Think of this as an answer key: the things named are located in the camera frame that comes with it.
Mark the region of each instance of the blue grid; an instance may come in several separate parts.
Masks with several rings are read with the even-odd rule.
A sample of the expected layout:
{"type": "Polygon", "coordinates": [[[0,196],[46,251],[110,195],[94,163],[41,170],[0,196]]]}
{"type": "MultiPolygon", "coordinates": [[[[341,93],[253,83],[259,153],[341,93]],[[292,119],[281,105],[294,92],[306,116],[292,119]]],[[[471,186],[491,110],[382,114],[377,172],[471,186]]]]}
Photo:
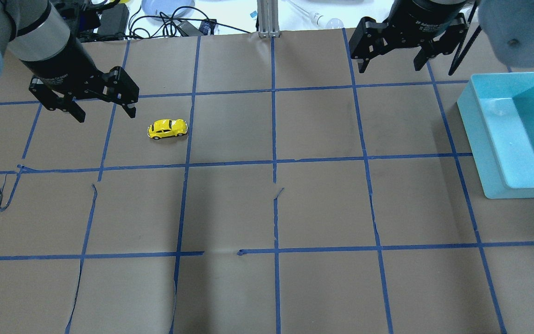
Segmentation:
{"type": "MultiPolygon", "coordinates": [[[[391,309],[390,305],[388,303],[388,288],[386,286],[386,276],[384,272],[384,261],[383,261],[383,251],[387,250],[426,250],[426,249],[472,249],[477,248],[479,249],[479,254],[481,256],[481,260],[483,262],[483,268],[485,270],[485,274],[488,281],[488,286],[490,289],[492,301],[494,303],[494,307],[496,310],[496,316],[498,318],[498,323],[500,324],[500,330],[504,334],[506,333],[506,327],[504,326],[504,322],[502,319],[500,306],[498,304],[498,300],[496,297],[496,292],[492,283],[491,279],[491,273],[490,269],[487,264],[487,260],[485,258],[485,248],[491,248],[491,247],[519,247],[519,246],[534,246],[534,241],[514,241],[514,242],[496,242],[496,243],[484,243],[481,240],[481,235],[479,234],[479,231],[477,230],[477,222],[475,220],[475,214],[473,213],[473,207],[470,202],[468,190],[466,187],[466,183],[464,181],[464,175],[462,172],[462,168],[460,166],[460,157],[464,156],[472,156],[470,152],[464,152],[459,153],[456,151],[456,148],[454,146],[453,137],[451,135],[451,129],[449,128],[448,121],[445,115],[445,110],[443,108],[443,104],[441,102],[441,99],[439,97],[439,91],[437,86],[442,84],[462,84],[467,83],[466,80],[449,80],[449,81],[436,81],[434,78],[434,74],[432,72],[432,68],[430,67],[430,64],[427,64],[428,72],[430,73],[431,80],[429,82],[407,82],[407,83],[380,83],[380,84],[356,84],[356,78],[354,77],[353,72],[353,65],[352,60],[350,59],[350,53],[349,53],[349,46],[347,41],[347,34],[345,29],[343,29],[343,39],[345,42],[345,47],[348,55],[348,63],[350,67],[350,75],[351,75],[351,85],[333,85],[333,86],[324,86],[324,87],[289,87],[289,88],[276,88],[275,87],[275,42],[273,39],[271,39],[271,75],[272,75],[272,84],[271,89],[265,89],[265,90],[234,90],[234,91],[210,91],[210,92],[202,92],[197,93],[197,70],[198,70],[198,64],[199,64],[199,48],[201,45],[201,38],[197,38],[197,51],[195,55],[195,69],[193,74],[193,87],[191,90],[191,93],[176,93],[176,94],[156,94],[156,95],[141,95],[141,99],[147,99],[147,98],[155,98],[155,97],[170,97],[170,96],[190,96],[191,97],[191,116],[189,120],[189,127],[191,129],[188,142],[187,142],[187,154],[186,154],[186,162],[181,164],[172,164],[172,165],[140,165],[140,166],[114,166],[114,167],[106,167],[104,165],[104,160],[106,158],[106,151],[108,149],[108,141],[110,140],[110,135],[112,132],[112,126],[113,126],[113,119],[114,119],[114,113],[116,110],[116,105],[113,106],[110,121],[108,123],[108,131],[106,135],[106,140],[104,143],[104,148],[102,150],[102,159],[100,162],[100,167],[98,168],[83,168],[83,169],[46,169],[46,170],[37,170],[37,169],[31,169],[29,167],[25,167],[23,165],[19,165],[19,169],[17,171],[0,171],[0,175],[16,175],[16,180],[13,186],[13,189],[11,191],[11,194],[9,196],[9,203],[11,203],[11,200],[13,199],[13,193],[15,192],[15,189],[17,187],[17,184],[19,183],[19,180],[21,178],[21,175],[23,173],[91,173],[91,172],[98,172],[98,181],[102,179],[102,174],[104,171],[115,171],[115,170],[127,170],[127,169],[156,169],[156,168],[173,168],[173,167],[184,167],[184,183],[183,183],[183,191],[182,191],[182,201],[181,201],[181,209],[180,209],[180,219],[179,219],[179,225],[178,225],[178,244],[177,249],[175,252],[141,252],[141,253],[121,253],[121,254],[86,254],[87,244],[89,240],[89,231],[91,228],[92,220],[93,220],[93,214],[95,212],[95,200],[97,197],[97,192],[95,190],[93,195],[93,201],[92,201],[92,207],[89,214],[89,221],[87,223],[87,230],[83,239],[83,249],[81,251],[81,254],[61,254],[61,255],[31,255],[31,256],[0,256],[0,261],[17,261],[17,260],[80,260],[80,274],[81,270],[83,268],[83,262],[87,258],[138,258],[138,257],[175,257],[175,266],[174,266],[174,285],[175,290],[178,289],[178,274],[180,269],[180,258],[182,256],[202,256],[203,251],[182,251],[182,235],[183,235],[183,228],[184,228],[184,211],[185,211],[185,205],[186,205],[186,193],[187,193],[187,182],[188,182],[188,175],[189,175],[189,168],[190,167],[211,167],[211,166],[227,166],[227,165],[263,165],[263,164],[271,164],[273,165],[273,182],[276,182],[276,175],[277,175],[277,165],[278,163],[301,163],[301,162],[322,162],[322,161],[363,161],[364,167],[365,167],[365,177],[367,180],[368,185],[368,192],[369,192],[369,203],[367,205],[369,206],[369,209],[371,211],[372,220],[373,220],[373,230],[375,232],[375,245],[374,246],[347,246],[347,247],[299,247],[299,248],[284,248],[280,249],[279,247],[279,232],[278,232],[278,197],[284,190],[280,190],[280,193],[273,199],[273,222],[274,222],[274,245],[273,249],[245,249],[240,250],[238,252],[239,256],[243,256],[244,254],[273,254],[274,255],[274,261],[275,261],[275,314],[276,314],[276,331],[278,334],[281,333],[281,321],[280,321],[280,269],[279,269],[279,254],[280,253],[288,253],[288,252],[345,252],[345,251],[376,251],[378,254],[378,260],[379,260],[379,269],[380,269],[380,277],[381,277],[381,289],[383,292],[383,299],[384,299],[384,307],[386,311],[386,317],[387,317],[387,324],[388,324],[388,332],[392,334],[393,332],[393,325],[392,325],[392,316],[391,316],[391,309]],[[438,102],[439,110],[441,113],[441,116],[443,118],[443,122],[445,125],[445,130],[447,132],[449,142],[451,144],[451,153],[449,154],[401,154],[401,155],[386,155],[386,156],[369,156],[367,154],[367,148],[364,141],[364,133],[362,130],[362,121],[360,117],[360,106],[359,101],[357,97],[357,89],[358,88],[367,88],[367,87],[395,87],[395,86],[403,86],[403,85],[431,85],[434,89],[434,93],[436,94],[436,99],[438,102]],[[362,145],[362,156],[350,156],[350,157],[341,157],[341,158],[307,158],[307,159],[277,159],[276,155],[276,92],[278,91],[303,91],[303,90],[328,90],[328,89],[352,89],[354,93],[354,104],[356,108],[356,120],[358,121],[358,129],[360,133],[360,144],[362,145]],[[210,163],[190,163],[190,156],[191,156],[191,136],[193,135],[193,116],[195,111],[195,96],[196,95],[224,95],[224,94],[240,94],[240,93],[261,93],[261,92],[271,92],[272,94],[272,134],[273,134],[273,159],[269,161],[221,161],[221,162],[210,162],[210,163]],[[458,176],[460,178],[460,182],[462,185],[462,189],[464,192],[464,196],[466,199],[466,203],[468,206],[470,219],[472,222],[472,228],[475,232],[476,237],[476,243],[462,243],[462,244],[422,244],[422,245],[381,245],[380,243],[380,236],[377,231],[376,227],[376,219],[375,219],[375,210],[373,207],[373,201],[372,201],[372,195],[373,190],[371,186],[371,179],[369,175],[369,161],[375,160],[375,159],[417,159],[417,158],[453,158],[458,170],[458,176]]],[[[127,46],[125,48],[125,56],[123,58],[123,67],[127,63],[127,56],[129,53],[129,45],[130,42],[127,41],[127,46]]],[[[38,103],[38,101],[19,101],[19,102],[0,102],[0,106],[3,105],[13,105],[13,104],[38,104],[38,110],[36,111],[34,121],[32,123],[32,128],[30,130],[30,134],[28,136],[28,140],[26,142],[26,146],[22,155],[22,159],[24,159],[27,155],[28,148],[30,146],[30,142],[32,140],[32,135],[34,133],[34,130],[36,128],[36,125],[38,123],[38,117],[40,115],[40,111],[42,109],[42,105],[38,103]]],[[[68,326],[66,328],[66,333],[70,332],[70,322],[68,323],[68,326]]],[[[170,333],[172,334],[174,330],[174,319],[172,319],[172,325],[170,329],[170,333]]]]}

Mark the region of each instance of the toy car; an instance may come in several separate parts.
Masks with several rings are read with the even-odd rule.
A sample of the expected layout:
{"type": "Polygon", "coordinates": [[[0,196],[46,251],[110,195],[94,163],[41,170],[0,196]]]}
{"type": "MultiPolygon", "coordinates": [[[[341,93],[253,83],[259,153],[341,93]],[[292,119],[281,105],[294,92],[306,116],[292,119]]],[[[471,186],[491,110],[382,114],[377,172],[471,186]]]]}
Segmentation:
{"type": "Polygon", "coordinates": [[[154,140],[186,135],[189,132],[184,120],[157,120],[148,127],[148,137],[154,140]]]}

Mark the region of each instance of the blue plastic container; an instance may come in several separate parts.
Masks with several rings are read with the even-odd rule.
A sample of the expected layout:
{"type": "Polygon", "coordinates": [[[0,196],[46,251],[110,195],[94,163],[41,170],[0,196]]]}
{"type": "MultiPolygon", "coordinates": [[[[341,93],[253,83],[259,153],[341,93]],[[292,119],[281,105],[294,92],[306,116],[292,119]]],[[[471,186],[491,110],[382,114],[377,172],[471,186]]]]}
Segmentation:
{"type": "Polygon", "coordinates": [[[534,72],[473,74],[458,109],[485,195],[534,197],[534,72]]]}

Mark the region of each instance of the plastic bin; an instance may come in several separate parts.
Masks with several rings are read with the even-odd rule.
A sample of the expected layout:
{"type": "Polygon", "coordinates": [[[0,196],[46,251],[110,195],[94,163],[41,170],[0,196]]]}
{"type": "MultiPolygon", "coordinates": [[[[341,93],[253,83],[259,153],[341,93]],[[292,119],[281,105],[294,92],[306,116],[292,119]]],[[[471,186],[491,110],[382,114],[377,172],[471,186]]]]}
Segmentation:
{"type": "Polygon", "coordinates": [[[534,197],[534,72],[473,74],[458,109],[485,195],[534,197]]]}

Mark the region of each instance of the metal bracket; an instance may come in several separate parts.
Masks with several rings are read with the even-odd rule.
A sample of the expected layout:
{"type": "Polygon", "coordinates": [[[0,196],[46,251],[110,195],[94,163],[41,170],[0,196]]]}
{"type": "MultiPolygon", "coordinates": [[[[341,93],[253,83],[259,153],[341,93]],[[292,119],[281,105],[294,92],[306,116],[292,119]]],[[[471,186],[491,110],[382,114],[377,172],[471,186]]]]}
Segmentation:
{"type": "Polygon", "coordinates": [[[277,11],[277,0],[257,0],[257,19],[261,38],[280,36],[280,22],[277,11]]]}

